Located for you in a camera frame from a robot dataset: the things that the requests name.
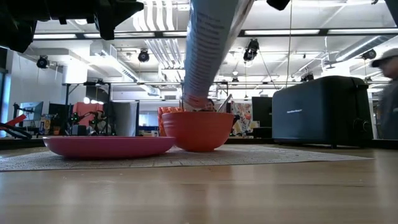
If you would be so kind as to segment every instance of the cap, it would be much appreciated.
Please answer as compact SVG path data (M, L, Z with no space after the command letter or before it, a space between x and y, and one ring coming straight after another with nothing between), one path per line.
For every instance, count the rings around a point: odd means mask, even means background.
M392 57L398 57L398 49L390 49L386 51L380 59L374 60L372 62L372 67L380 67L381 62L390 59Z

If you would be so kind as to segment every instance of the red chair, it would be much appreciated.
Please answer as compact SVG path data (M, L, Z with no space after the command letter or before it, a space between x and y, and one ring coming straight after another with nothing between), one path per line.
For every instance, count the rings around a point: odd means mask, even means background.
M159 136L166 137L166 132L163 127L162 114L183 112L184 110L179 107L160 107L157 109L157 119L159 120Z

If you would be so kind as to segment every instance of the toaster label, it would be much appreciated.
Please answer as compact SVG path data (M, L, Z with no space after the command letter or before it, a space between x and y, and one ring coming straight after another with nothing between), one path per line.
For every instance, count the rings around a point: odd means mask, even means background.
M287 111L287 113L299 113L301 111L303 111L303 109Z

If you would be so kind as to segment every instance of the woven placemat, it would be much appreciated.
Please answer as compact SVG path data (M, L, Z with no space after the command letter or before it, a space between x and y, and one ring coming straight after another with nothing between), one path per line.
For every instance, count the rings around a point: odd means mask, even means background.
M159 156L109 161L69 160L50 151L38 152L0 159L0 171L222 166L309 161L355 161L366 159L370 158L281 149L276 147L224 145L215 152L194 153L172 148L165 154Z

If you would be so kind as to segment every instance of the orange bowl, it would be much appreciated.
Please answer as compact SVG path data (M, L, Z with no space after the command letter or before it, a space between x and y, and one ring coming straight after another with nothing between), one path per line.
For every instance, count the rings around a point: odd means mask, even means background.
M231 132L234 116L216 112L178 112L162 115L168 137L189 152L210 152L222 146Z

